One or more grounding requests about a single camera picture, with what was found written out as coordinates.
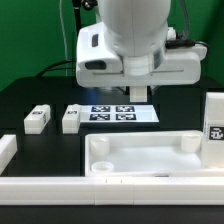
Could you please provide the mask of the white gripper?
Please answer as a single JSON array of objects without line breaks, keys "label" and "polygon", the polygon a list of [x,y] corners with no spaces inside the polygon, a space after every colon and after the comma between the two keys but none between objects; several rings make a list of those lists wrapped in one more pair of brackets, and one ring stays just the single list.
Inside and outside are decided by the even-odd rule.
[{"label": "white gripper", "polygon": [[203,43],[177,38],[165,23],[152,27],[96,23],[79,32],[76,77],[83,87],[194,84],[206,54]]}]

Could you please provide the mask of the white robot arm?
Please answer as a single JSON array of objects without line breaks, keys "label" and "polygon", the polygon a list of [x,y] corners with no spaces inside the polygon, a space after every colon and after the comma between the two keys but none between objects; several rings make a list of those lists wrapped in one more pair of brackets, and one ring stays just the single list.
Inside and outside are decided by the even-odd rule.
[{"label": "white robot arm", "polygon": [[169,48],[171,0],[98,0],[101,21],[80,30],[76,79],[83,87],[194,84],[207,50]]}]

